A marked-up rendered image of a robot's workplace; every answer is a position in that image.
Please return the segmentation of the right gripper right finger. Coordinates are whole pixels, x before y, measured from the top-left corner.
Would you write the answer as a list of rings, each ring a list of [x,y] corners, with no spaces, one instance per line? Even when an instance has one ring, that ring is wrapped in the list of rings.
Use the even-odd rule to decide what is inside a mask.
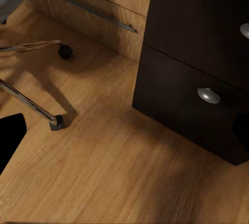
[[[232,131],[249,155],[249,115],[238,113]]]

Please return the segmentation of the swivel chair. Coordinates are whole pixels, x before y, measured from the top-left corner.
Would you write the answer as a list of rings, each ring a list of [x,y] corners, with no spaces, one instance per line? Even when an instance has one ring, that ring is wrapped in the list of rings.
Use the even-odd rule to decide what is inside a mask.
[[[14,12],[14,10],[23,3],[23,1],[24,0],[0,0],[0,25],[6,25],[6,18],[9,17]],[[61,58],[67,59],[73,53],[72,48],[70,46],[63,45],[60,38],[54,38],[35,41],[29,44],[0,47],[0,58],[14,56],[17,54],[54,45],[59,46],[58,54]],[[45,111],[41,106],[35,104],[33,101],[28,99],[28,97],[25,96],[23,93],[17,91],[1,79],[0,88],[6,90],[10,95],[15,97],[24,105],[28,106],[30,110],[36,112],[44,119],[47,119],[50,122],[50,128],[52,131],[58,131],[65,127],[64,120],[61,115],[51,115],[49,112]]]

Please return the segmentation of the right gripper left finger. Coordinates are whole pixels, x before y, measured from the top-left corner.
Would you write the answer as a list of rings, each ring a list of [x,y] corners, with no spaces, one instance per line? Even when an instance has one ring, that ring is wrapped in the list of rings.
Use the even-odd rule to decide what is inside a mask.
[[[0,176],[27,132],[22,113],[0,119]]]

